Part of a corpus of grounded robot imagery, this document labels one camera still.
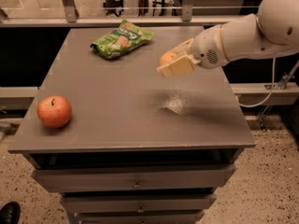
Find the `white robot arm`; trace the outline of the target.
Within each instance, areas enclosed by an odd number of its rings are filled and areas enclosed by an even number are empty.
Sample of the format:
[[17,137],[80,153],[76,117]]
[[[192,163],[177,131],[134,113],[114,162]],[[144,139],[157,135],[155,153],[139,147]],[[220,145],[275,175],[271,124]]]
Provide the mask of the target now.
[[157,72],[187,75],[241,59],[271,59],[299,51],[299,0],[263,0],[255,14],[205,29],[166,52]]

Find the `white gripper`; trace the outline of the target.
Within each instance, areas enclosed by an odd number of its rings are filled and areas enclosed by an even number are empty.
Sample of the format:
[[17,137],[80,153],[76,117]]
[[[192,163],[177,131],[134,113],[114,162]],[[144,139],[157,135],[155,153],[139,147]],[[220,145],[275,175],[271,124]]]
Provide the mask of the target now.
[[226,57],[221,41],[221,26],[205,29],[199,35],[190,38],[171,49],[176,56],[164,65],[158,65],[157,72],[163,77],[175,77],[192,73],[198,62],[187,54],[192,54],[199,60],[199,65],[205,69],[225,66],[229,60]]

